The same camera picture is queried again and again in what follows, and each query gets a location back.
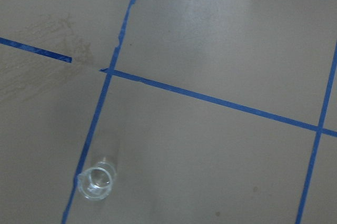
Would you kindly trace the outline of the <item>clear glass cup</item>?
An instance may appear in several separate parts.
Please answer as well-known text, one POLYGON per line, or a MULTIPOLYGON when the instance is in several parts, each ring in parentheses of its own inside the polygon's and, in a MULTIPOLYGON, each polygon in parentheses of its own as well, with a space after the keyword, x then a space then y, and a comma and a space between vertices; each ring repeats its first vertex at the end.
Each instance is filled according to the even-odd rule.
POLYGON ((104 157, 77 175, 77 188, 87 200, 101 201, 110 195, 116 180, 115 163, 104 157))

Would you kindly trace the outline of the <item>brown paper table mat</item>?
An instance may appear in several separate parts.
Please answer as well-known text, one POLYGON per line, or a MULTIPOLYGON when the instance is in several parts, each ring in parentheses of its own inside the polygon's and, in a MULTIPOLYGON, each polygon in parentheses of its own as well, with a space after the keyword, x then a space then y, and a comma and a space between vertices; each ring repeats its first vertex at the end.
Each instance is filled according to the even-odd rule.
POLYGON ((336 223, 336 0, 1 0, 1 223, 336 223))

